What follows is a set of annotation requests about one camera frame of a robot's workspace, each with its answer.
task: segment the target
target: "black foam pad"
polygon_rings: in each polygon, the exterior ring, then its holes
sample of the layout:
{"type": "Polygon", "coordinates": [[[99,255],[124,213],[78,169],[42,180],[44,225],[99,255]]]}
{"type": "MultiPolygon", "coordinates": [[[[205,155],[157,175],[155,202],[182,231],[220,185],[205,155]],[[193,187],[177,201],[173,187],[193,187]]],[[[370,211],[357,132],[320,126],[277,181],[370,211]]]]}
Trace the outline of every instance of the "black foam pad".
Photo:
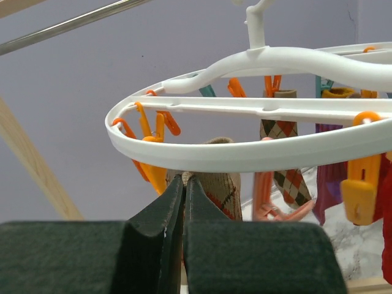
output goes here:
{"type": "Polygon", "coordinates": [[[330,239],[318,225],[220,219],[197,179],[188,182],[186,201],[190,294],[347,293],[330,239]]]}
{"type": "Polygon", "coordinates": [[[2,224],[0,293],[177,294],[183,205],[177,176],[126,222],[2,224]]]}

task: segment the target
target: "teal clip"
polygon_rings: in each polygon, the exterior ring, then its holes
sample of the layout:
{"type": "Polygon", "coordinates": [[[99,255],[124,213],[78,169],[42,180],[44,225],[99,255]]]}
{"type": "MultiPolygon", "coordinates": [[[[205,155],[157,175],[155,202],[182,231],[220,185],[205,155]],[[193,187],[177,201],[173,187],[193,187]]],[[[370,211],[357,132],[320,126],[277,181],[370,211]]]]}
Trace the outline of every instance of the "teal clip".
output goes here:
{"type": "Polygon", "coordinates": [[[330,90],[333,86],[333,81],[327,80],[326,83],[322,83],[320,76],[316,75],[316,98],[321,98],[324,90],[330,90]]]}
{"type": "Polygon", "coordinates": [[[205,86],[204,88],[199,89],[200,94],[203,97],[216,97],[214,89],[211,85],[205,86]]]}

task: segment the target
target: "orange plastic clip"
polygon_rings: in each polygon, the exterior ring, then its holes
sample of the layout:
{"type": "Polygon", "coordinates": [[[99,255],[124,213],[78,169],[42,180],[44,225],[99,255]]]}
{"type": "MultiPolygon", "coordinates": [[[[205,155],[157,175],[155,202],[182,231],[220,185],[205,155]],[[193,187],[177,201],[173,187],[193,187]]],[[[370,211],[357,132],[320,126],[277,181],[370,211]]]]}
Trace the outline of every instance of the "orange plastic clip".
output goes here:
{"type": "MultiPolygon", "coordinates": [[[[122,127],[125,129],[125,136],[127,136],[127,137],[129,137],[129,138],[132,138],[132,139],[137,139],[136,136],[135,136],[135,134],[134,134],[134,132],[133,132],[132,129],[128,126],[128,123],[126,122],[125,119],[123,119],[123,118],[116,118],[116,119],[113,121],[113,126],[115,126],[115,125],[118,124],[118,123],[122,124],[122,127]]],[[[146,182],[149,182],[148,177],[147,177],[146,173],[143,171],[143,169],[142,169],[140,163],[139,163],[138,161],[136,161],[136,160],[133,160],[133,159],[132,159],[132,161],[134,162],[134,165],[135,165],[136,169],[139,171],[139,173],[141,174],[141,176],[143,177],[143,179],[144,179],[146,182]]]]}
{"type": "MultiPolygon", "coordinates": [[[[369,51],[375,50],[375,47],[366,47],[363,50],[363,53],[367,53],[369,51]]],[[[377,91],[370,91],[370,90],[361,90],[361,97],[362,98],[378,98],[379,94],[377,91]]]]}
{"type": "Polygon", "coordinates": [[[229,79],[227,89],[233,97],[246,97],[245,91],[237,78],[229,79]]]}
{"type": "MultiPolygon", "coordinates": [[[[152,94],[153,96],[157,96],[157,93],[155,93],[154,90],[148,90],[146,94],[152,94]]],[[[174,135],[178,136],[181,134],[181,129],[179,128],[176,120],[172,116],[172,114],[168,111],[157,111],[157,113],[160,113],[164,116],[165,118],[165,125],[169,129],[169,131],[174,135]]]]}
{"type": "MultiPolygon", "coordinates": [[[[156,119],[156,136],[147,136],[143,138],[143,141],[156,143],[162,143],[164,141],[165,118],[163,114],[158,113],[156,119]]],[[[155,167],[153,165],[144,164],[142,162],[140,162],[140,165],[155,191],[158,193],[158,195],[161,196],[166,189],[166,168],[155,167]]]]}
{"type": "MultiPolygon", "coordinates": [[[[353,125],[360,125],[364,119],[378,121],[380,116],[374,112],[365,111],[355,117],[353,125]]],[[[356,225],[373,223],[380,163],[380,154],[348,162],[348,179],[341,182],[341,194],[346,217],[356,225]]]]}
{"type": "Polygon", "coordinates": [[[283,213],[271,201],[271,187],[274,178],[273,171],[258,172],[254,175],[253,187],[253,221],[300,221],[314,207],[313,200],[306,202],[293,213],[283,213]]]}
{"type": "Polygon", "coordinates": [[[276,75],[274,77],[274,83],[272,82],[272,77],[267,75],[264,77],[265,93],[267,97],[274,97],[275,92],[279,91],[281,87],[282,76],[276,75]]]}
{"type": "Polygon", "coordinates": [[[135,102],[135,105],[137,107],[137,111],[139,111],[141,115],[139,122],[140,122],[141,131],[143,132],[143,136],[144,137],[152,136],[153,133],[151,133],[151,128],[149,127],[148,118],[146,116],[142,104],[140,102],[135,102]]]}

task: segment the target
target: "red cloth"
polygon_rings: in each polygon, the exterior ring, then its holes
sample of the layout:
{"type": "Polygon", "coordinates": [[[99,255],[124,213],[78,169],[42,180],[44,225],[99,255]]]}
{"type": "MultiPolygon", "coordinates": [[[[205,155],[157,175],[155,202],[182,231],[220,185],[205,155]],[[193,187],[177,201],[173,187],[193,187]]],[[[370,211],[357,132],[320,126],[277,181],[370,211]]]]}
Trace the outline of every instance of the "red cloth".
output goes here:
{"type": "Polygon", "coordinates": [[[384,250],[382,252],[382,272],[384,279],[392,284],[392,166],[389,167],[382,186],[380,198],[383,199],[384,224],[384,250]]]}

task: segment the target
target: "metal rod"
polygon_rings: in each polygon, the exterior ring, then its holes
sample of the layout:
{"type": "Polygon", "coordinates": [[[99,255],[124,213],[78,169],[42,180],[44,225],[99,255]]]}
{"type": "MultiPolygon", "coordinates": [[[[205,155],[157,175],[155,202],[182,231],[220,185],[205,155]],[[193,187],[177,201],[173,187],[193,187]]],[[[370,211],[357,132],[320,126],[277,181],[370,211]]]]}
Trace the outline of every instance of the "metal rod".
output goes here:
{"type": "Polygon", "coordinates": [[[109,17],[110,15],[114,15],[150,1],[151,0],[121,0],[116,3],[109,4],[108,6],[101,7],[71,20],[64,21],[54,26],[50,26],[49,28],[3,43],[0,45],[0,56],[58,36],[65,32],[69,32],[73,29],[80,28],[81,26],[88,25],[94,21],[101,20],[105,17],[109,17]]]}

